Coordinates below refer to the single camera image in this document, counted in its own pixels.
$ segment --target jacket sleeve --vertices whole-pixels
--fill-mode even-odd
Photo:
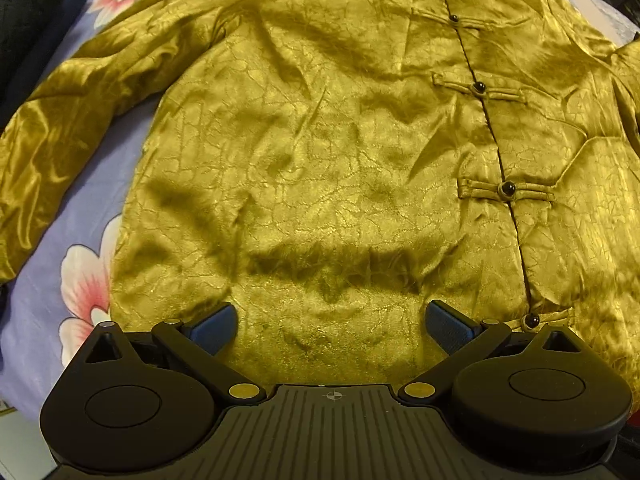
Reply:
[[[0,284],[12,280],[114,116],[174,83],[239,0],[140,0],[34,91],[0,137]]]

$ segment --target gold satin jacket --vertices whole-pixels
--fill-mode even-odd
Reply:
[[[267,389],[397,388],[444,357],[426,301],[537,312],[637,408],[639,75],[640,42],[566,0],[142,0],[2,136],[0,282],[113,117],[166,91],[112,264],[124,330],[230,301],[222,358]]]

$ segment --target black button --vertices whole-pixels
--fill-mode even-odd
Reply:
[[[524,322],[529,328],[535,328],[540,324],[540,316],[531,312],[524,317]]]
[[[513,182],[507,181],[502,184],[502,192],[506,196],[512,196],[516,192],[516,185]]]

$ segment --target purple bed sheet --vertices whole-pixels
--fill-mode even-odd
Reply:
[[[89,0],[46,73],[135,0]],[[153,96],[112,123],[66,194],[55,222],[20,275],[0,320],[0,398],[37,420],[65,365],[109,319],[110,261],[120,214],[160,101]]]

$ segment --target black cloth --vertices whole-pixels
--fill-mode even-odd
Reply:
[[[36,88],[43,71],[68,30],[82,12],[87,0],[63,0],[38,41],[15,70],[0,98],[0,135],[20,105]]]
[[[0,98],[62,0],[0,0]]]

